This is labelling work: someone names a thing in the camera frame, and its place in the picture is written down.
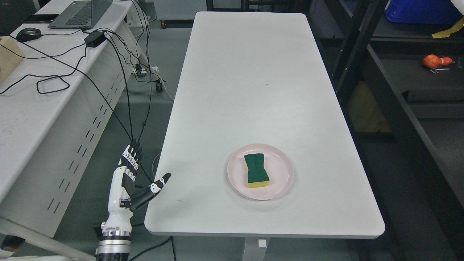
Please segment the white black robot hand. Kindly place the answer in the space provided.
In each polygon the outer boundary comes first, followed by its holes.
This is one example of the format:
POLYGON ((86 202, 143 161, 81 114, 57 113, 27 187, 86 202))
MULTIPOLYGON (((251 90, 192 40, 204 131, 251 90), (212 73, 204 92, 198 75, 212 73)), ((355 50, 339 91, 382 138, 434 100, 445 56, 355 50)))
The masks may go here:
POLYGON ((171 173, 166 173, 162 178, 136 191, 139 161, 143 158, 141 152, 140 143, 134 139, 121 154, 109 192, 109 217, 101 226, 103 236, 129 236, 132 232, 131 218, 134 211, 159 195, 171 177, 171 173))

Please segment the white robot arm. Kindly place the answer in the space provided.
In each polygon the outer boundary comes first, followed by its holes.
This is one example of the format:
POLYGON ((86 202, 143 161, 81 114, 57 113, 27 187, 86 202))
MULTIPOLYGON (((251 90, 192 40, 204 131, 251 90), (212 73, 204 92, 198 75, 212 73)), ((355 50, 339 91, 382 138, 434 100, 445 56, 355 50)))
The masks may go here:
POLYGON ((96 261, 127 261, 131 249, 131 226, 111 226, 106 223, 95 223, 92 228, 98 238, 95 251, 96 261))

